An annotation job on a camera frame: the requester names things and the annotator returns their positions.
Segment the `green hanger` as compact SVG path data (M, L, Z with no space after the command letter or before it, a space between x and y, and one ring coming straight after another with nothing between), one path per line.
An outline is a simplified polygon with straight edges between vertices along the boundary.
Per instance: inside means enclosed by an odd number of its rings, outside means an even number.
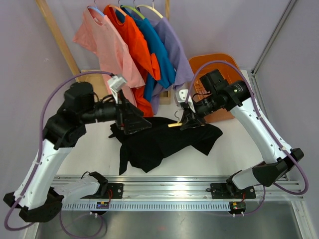
M121 8L128 8L131 11L135 12L142 20L145 19L145 17L134 6L130 6L130 5L127 5L127 4L122 4L122 5L120 5L120 7Z

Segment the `orange plastic basket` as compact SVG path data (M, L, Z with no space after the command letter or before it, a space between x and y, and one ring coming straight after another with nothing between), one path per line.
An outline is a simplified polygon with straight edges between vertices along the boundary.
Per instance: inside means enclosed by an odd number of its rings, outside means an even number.
M189 59L189 64L192 68L193 73L195 74L197 70L203 64L209 61L215 61L215 60L227 61L231 63L232 65L234 65L238 70L240 70L235 60L230 55L227 55L225 53L213 53L213 54L194 56ZM204 98L203 94L207 93L202 83L200 82L200 77L216 69L219 70L223 78L227 80L229 84L232 84L238 80L242 80L239 73L236 70L234 70L232 67L226 64L214 63L209 66L206 66L200 71L200 73L196 77L196 80L194 81L194 84L191 86L190 96L193 98L194 102L198 102L202 100ZM215 122L230 120L230 119L234 119L234 116L232 115L231 112L228 112L225 109L220 109L205 117L205 120L207 123L215 123Z

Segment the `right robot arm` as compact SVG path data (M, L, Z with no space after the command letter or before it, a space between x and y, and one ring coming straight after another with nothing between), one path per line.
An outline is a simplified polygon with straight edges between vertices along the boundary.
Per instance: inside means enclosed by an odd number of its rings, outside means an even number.
M292 148L272 127L245 81L228 83L217 69L202 76L200 81L208 93L202 100L193 102L188 90L179 90L175 95L183 109L181 129L203 126L205 116L225 109L242 124L262 155L261 163L227 179L229 196L238 197L251 186L275 184L304 157L300 148Z

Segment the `peach hanger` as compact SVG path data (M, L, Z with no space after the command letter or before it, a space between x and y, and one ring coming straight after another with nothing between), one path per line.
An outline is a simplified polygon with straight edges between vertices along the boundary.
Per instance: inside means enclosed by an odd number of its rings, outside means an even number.
M111 7L117 11L119 11L123 16L126 16L127 14L120 8L120 5L119 5L119 1L118 1L118 4L117 5L114 5L114 4L109 4L107 5L107 7Z

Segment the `lavender t shirt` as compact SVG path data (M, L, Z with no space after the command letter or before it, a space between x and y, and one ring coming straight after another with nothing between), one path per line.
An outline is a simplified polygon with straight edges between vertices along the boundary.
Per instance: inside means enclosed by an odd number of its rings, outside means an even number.
M175 82L172 87L174 90L177 90L182 87L185 82L190 82L194 76L182 43L167 18L163 17L158 21L150 20L149 22L164 44L168 58L176 71ZM151 117L158 112L160 93L164 91L165 88L155 83L154 80L151 79L151 75L147 76L144 95L145 97L152 96L150 101L152 110L150 113L145 113L145 116Z

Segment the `wooden clothes rack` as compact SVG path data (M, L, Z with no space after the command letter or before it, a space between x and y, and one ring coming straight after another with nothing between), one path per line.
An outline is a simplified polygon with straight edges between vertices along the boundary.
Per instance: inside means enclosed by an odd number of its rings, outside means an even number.
M116 5L115 0L37 0L36 5L48 25L70 71L81 72L99 69L97 57L75 44L72 39L82 22L84 9Z

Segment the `black t shirt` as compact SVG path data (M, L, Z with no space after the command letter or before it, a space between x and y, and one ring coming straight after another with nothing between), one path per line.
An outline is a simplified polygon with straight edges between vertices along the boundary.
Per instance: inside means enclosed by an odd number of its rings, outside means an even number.
M152 127L125 135L115 124L110 125L111 135L122 145L120 147L119 175L126 172L128 163L145 173L158 167L162 160L178 151L192 146L204 155L208 155L218 138L223 135L221 129L211 124L180 130L180 127L168 127L176 121L164 117L146 118Z

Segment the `light blue hanger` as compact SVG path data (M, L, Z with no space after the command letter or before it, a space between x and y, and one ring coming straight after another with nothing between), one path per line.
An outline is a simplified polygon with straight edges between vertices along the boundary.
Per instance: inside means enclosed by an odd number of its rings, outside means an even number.
M101 17L104 17L105 15L97 8L96 0L94 0L93 5L87 6L88 9L94 10L97 12Z

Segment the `pink t shirt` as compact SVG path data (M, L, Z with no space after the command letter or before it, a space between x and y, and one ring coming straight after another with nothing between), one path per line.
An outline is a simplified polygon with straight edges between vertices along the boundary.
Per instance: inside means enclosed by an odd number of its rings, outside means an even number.
M133 88L145 83L137 69L127 44L122 39L109 18L97 11L86 8L82 24L73 37L73 41L93 52L99 60L100 70L122 75L127 83L122 87L124 96L133 105L137 105Z

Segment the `yellow hanger with metal hook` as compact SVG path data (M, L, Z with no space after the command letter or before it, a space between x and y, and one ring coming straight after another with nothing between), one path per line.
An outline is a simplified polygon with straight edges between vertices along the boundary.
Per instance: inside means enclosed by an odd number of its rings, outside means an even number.
M175 113L174 113L174 117L177 118L177 122L175 123L170 123L167 126L168 127L178 127L178 126L182 126L182 123L180 122L180 117L177 115L178 112L180 112L181 109L178 109Z

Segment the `aluminium mounting rail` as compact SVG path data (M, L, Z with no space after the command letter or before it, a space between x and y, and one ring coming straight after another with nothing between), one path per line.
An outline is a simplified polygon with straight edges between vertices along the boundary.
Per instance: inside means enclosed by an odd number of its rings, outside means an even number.
M223 183L226 177L208 176L105 176L110 183L122 183L122 201L213 201L206 189L211 183ZM52 186L65 185L80 179L80 175L58 175ZM280 186L300 192L298 181L277 181ZM266 201L304 201L305 196L296 196L276 186L266 188Z

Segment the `orange t shirt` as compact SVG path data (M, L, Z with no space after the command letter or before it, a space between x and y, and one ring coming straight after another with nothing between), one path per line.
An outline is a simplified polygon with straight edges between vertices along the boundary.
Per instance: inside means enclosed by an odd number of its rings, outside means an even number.
M107 5L103 11L108 23L108 43L116 57L118 68L127 80L124 96L138 107L146 117L152 117L153 109L144 97L147 76L160 79L157 57L150 53L148 44L134 20L123 10Z

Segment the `blue t shirt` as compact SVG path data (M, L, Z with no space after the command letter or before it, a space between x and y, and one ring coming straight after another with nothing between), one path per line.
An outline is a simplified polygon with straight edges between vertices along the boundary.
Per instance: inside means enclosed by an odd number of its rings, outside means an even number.
M175 82L175 69L168 58L168 53L164 44L150 21L147 18L140 20L133 16L133 13L129 12L128 7L125 5L121 5L121 10L123 10L135 22L147 42L150 53L153 53L156 56L159 64L160 79L156 80L151 75L147 76L144 97L146 100L151 102L153 99L157 99L159 97L161 90L168 89L172 83Z

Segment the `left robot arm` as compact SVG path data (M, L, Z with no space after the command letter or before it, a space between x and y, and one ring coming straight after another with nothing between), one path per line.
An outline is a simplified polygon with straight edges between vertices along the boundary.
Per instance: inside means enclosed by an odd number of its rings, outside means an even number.
M60 187L52 187L62 162L86 134L86 125L114 121L124 134L148 129L152 124L143 112L131 104L123 92L120 100L95 101L93 86L76 82L64 93L64 102L46 124L41 124L42 143L25 180L18 190L5 194L4 202L20 210L26 223L45 223L55 218L62 207L87 196L108 195L108 179L90 172L82 179Z

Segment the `cream hanger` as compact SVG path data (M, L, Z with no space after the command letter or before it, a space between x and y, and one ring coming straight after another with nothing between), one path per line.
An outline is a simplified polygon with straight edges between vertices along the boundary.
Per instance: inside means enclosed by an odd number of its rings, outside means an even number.
M144 7L144 8L146 8L146 9L148 9L148 10L151 10L151 11L154 12L159 18L163 18L163 15L162 15L158 10L156 10L154 0L152 0L152 5L146 5L146 4L137 5L137 8L141 8L141 7Z

